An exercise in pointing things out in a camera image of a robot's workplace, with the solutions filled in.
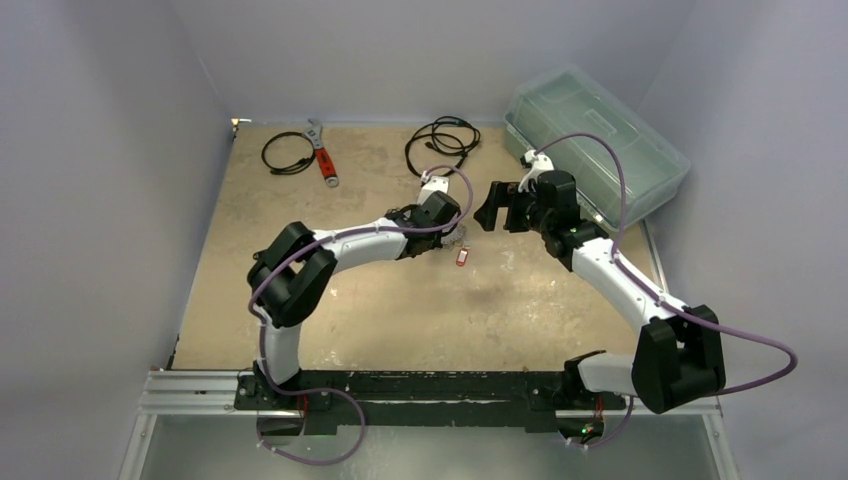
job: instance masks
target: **wooden tabletop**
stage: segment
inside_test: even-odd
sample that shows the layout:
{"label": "wooden tabletop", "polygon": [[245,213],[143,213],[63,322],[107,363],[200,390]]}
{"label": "wooden tabletop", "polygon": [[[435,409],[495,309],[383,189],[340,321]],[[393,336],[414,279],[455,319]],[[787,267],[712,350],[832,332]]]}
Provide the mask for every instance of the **wooden tabletop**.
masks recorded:
{"label": "wooden tabletop", "polygon": [[[252,254],[290,222],[313,229],[368,223],[390,208],[414,203],[419,181],[404,163],[415,128],[325,128],[323,140],[340,185],[328,188],[317,165],[273,176],[260,151],[274,134],[301,127],[243,127],[233,144],[186,309],[173,367],[243,369],[258,347],[257,321],[247,312]],[[517,181],[518,162],[503,148],[504,131],[482,128],[482,144],[466,161],[474,208],[493,180]],[[284,166],[308,156],[297,138],[268,150]],[[412,149],[420,168],[446,163],[424,142]],[[467,200],[462,181],[450,195]],[[457,250],[380,262],[334,276],[303,327],[304,368],[380,370],[557,370],[564,360],[597,349],[632,353],[636,335],[592,287],[544,249],[539,234],[483,232],[470,216],[470,255]],[[640,227],[628,230],[623,253],[654,277]]]}

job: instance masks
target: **black cable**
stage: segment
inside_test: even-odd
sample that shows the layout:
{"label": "black cable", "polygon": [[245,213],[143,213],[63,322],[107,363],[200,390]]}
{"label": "black cable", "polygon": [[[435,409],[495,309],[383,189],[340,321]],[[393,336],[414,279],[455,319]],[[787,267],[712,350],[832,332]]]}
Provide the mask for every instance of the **black cable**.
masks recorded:
{"label": "black cable", "polygon": [[[444,132],[437,131],[441,127],[460,127],[467,128],[471,130],[473,134],[473,138],[471,143],[468,145],[462,143],[462,140],[457,138],[455,135],[451,135]],[[412,138],[406,142],[406,147],[404,148],[404,156],[406,157],[406,168],[412,172],[416,177],[421,177],[421,173],[415,169],[412,165],[412,160],[409,159],[409,151],[412,149],[412,144],[421,140],[423,138],[429,138],[424,145],[431,150],[435,150],[446,157],[459,157],[459,161],[456,162],[456,168],[462,168],[462,164],[465,163],[465,159],[468,158],[468,154],[471,153],[472,150],[477,148],[480,145],[480,130],[474,128],[470,123],[459,117],[452,117],[450,115],[445,115],[443,117],[439,117],[433,123],[428,123],[423,127],[419,128],[415,133],[412,134]],[[445,143],[446,139],[450,139],[451,143],[454,145],[450,145]],[[453,175],[454,171],[451,170],[445,176]]]}
{"label": "black cable", "polygon": [[291,164],[287,167],[277,168],[277,167],[271,165],[270,163],[268,163],[268,159],[265,158],[265,151],[268,150],[268,147],[272,143],[274,143],[275,141],[277,141],[278,139],[283,138],[283,137],[300,137],[300,138],[304,139],[306,142],[308,142],[309,146],[312,147],[312,142],[310,142],[308,138],[304,137],[301,132],[283,132],[283,133],[278,133],[277,135],[274,135],[273,137],[271,137],[271,140],[268,140],[268,142],[265,144],[265,146],[262,147],[262,163],[264,163],[265,166],[268,167],[268,169],[271,171],[271,175],[296,175],[296,174],[306,170],[307,168],[309,168],[309,166],[312,165],[312,162],[315,161],[315,149],[314,148],[312,149],[312,155],[310,155],[308,157],[301,158],[300,160],[294,162],[293,164]]}

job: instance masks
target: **white wall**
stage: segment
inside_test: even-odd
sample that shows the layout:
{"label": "white wall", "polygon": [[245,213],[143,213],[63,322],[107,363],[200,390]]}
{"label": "white wall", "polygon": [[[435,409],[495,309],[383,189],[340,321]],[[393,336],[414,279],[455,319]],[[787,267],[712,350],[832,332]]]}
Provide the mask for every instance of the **white wall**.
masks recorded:
{"label": "white wall", "polygon": [[572,61],[638,104],[694,0],[173,0],[235,115],[499,120]]}
{"label": "white wall", "polygon": [[[639,112],[692,171],[654,218],[675,292],[800,367],[724,397],[746,479],[848,478],[848,3],[699,1]],[[729,383],[785,356],[725,340]]]}
{"label": "white wall", "polygon": [[165,0],[0,2],[3,478],[115,478],[228,149]]}

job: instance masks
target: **plastic storage box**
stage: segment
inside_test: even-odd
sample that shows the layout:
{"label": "plastic storage box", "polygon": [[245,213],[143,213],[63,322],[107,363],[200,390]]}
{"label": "plastic storage box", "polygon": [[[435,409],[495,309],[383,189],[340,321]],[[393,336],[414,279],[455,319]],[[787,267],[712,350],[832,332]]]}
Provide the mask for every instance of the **plastic storage box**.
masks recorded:
{"label": "plastic storage box", "polygon": [[638,222],[677,193],[689,160],[639,116],[573,65],[519,86],[509,111],[505,145],[519,157],[568,133],[589,132],[618,154],[627,187],[627,225],[620,225],[621,186],[607,151],[589,138],[560,142],[545,153],[574,175],[578,202],[608,229]]}

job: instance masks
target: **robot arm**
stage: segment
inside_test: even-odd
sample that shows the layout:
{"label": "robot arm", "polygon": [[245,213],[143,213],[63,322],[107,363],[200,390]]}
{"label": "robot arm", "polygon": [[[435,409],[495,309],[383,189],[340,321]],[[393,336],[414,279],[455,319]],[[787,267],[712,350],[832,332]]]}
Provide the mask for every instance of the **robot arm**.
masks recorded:
{"label": "robot arm", "polygon": [[[507,208],[504,229],[536,231],[547,252],[606,298],[639,335],[635,355],[592,352],[565,363],[566,395],[615,392],[638,396],[662,413],[724,387],[721,341],[716,331],[686,322],[661,308],[612,261],[613,241],[580,217],[574,177],[556,171],[545,155],[530,151],[521,159],[530,171],[521,182],[493,182],[474,214],[484,230],[494,230],[498,209]],[[620,253],[618,259],[670,305],[718,323],[706,306],[690,308],[663,292]]]}
{"label": "robot arm", "polygon": [[[460,210],[456,201],[447,195],[447,188],[445,177],[433,176],[422,187],[419,203],[390,210],[384,217],[366,225],[313,231],[301,222],[289,224],[267,250],[254,255],[256,263],[247,281],[255,291],[297,250],[316,241],[325,241],[302,259],[297,272],[291,267],[284,269],[259,297],[258,310],[268,325],[262,339],[270,370],[262,373],[268,380],[280,385],[300,371],[300,327],[317,307],[331,276],[366,263],[415,257],[441,248],[442,237],[449,231],[421,234],[398,230],[447,224]],[[339,235],[349,230],[363,233]]]}

